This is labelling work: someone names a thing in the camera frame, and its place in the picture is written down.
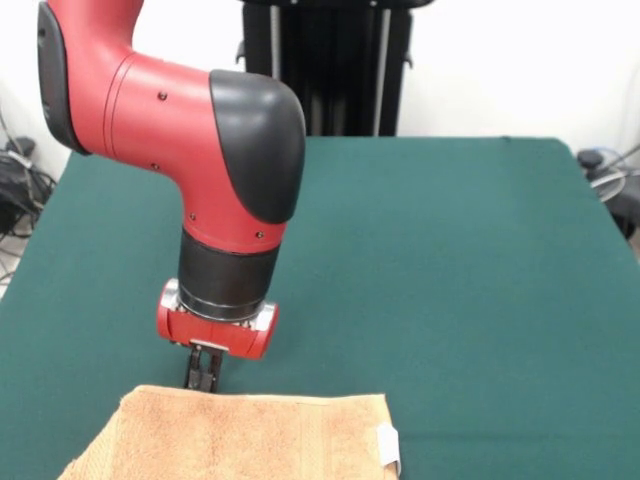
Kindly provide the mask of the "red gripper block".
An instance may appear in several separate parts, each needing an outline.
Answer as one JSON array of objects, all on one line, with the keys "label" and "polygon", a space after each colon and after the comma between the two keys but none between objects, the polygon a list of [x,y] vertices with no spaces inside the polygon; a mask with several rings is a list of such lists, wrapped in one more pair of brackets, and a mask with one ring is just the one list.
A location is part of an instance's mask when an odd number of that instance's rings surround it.
[{"label": "red gripper block", "polygon": [[259,360],[266,353],[279,317],[277,304],[262,302],[248,320],[222,322],[194,314],[179,297],[179,282],[171,278],[163,287],[157,307],[157,332],[173,343],[193,347],[187,359],[184,388],[207,393],[218,391],[223,354],[208,353],[200,367],[201,350],[215,349],[229,355]]}]

